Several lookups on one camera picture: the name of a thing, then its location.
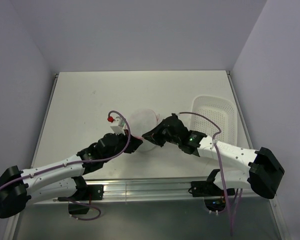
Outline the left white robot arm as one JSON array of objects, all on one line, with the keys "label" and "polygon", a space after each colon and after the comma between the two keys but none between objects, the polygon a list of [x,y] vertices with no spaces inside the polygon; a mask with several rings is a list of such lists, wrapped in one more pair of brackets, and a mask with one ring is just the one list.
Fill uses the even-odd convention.
[{"label": "left white robot arm", "polygon": [[132,154],[143,141],[134,136],[107,133],[97,142],[62,161],[42,167],[7,168],[0,176],[0,218],[22,212],[26,206],[53,198],[81,200],[88,193],[84,175],[123,153]]}]

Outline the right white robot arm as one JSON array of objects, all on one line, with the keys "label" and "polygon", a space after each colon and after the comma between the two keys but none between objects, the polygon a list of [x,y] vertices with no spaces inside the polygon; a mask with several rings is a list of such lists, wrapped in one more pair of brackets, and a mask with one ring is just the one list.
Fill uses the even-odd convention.
[{"label": "right white robot arm", "polygon": [[219,167],[211,172],[206,189],[212,195],[227,187],[252,190],[265,199],[273,199],[285,174],[270,149],[247,149],[218,141],[215,136],[187,129],[174,113],[144,133],[142,138],[160,147],[171,143],[185,154],[213,159],[233,167],[231,171],[224,172]]}]

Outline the pink mesh laundry bag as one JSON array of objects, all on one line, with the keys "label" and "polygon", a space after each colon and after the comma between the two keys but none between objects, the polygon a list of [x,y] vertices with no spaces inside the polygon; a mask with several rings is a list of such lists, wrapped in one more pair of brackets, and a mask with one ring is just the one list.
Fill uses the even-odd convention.
[{"label": "pink mesh laundry bag", "polygon": [[127,119],[132,136],[142,140],[142,144],[136,150],[137,152],[148,152],[156,147],[156,145],[145,140],[142,135],[154,129],[159,124],[159,120],[160,114],[148,108],[137,109]]}]

